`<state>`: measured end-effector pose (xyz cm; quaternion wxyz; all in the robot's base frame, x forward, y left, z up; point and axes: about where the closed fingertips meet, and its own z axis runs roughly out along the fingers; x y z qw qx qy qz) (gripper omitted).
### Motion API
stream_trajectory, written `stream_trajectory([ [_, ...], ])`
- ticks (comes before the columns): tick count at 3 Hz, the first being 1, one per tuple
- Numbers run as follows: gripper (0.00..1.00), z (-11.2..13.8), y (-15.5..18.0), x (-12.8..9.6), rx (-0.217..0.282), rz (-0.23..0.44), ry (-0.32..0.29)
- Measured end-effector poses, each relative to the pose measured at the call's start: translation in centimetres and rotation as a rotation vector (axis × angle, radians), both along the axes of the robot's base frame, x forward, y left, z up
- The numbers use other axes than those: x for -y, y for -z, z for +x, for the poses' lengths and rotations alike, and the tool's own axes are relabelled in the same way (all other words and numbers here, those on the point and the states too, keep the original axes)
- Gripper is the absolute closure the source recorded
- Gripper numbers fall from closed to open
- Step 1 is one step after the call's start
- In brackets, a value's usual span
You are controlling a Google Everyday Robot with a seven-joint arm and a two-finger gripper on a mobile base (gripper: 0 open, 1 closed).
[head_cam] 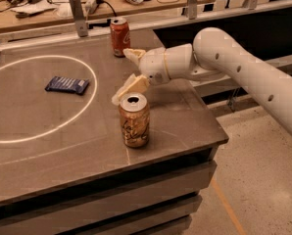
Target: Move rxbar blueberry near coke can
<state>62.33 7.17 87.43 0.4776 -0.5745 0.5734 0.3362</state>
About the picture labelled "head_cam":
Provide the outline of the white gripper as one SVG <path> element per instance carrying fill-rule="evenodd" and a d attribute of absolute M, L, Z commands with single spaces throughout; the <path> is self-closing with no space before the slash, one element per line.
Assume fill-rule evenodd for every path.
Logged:
<path fill-rule="evenodd" d="M 121 98 L 130 92 L 144 93 L 151 85 L 165 84 L 170 81 L 166 65 L 165 65 L 164 47 L 145 51 L 142 49 L 125 48 L 124 56 L 135 63 L 141 75 L 132 74 L 124 83 L 124 85 L 112 97 L 112 103 L 118 105 Z"/>

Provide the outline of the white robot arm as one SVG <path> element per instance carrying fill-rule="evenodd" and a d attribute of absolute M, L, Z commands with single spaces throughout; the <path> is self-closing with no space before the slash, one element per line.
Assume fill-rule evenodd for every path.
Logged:
<path fill-rule="evenodd" d="M 178 78 L 198 81 L 204 71 L 221 72 L 292 135 L 292 76 L 256 58 L 219 28 L 200 30 L 191 44 L 149 51 L 126 48 L 123 52 L 141 74 L 127 79 L 112 98 L 115 105 L 124 94 L 143 93 L 151 85 Z"/>

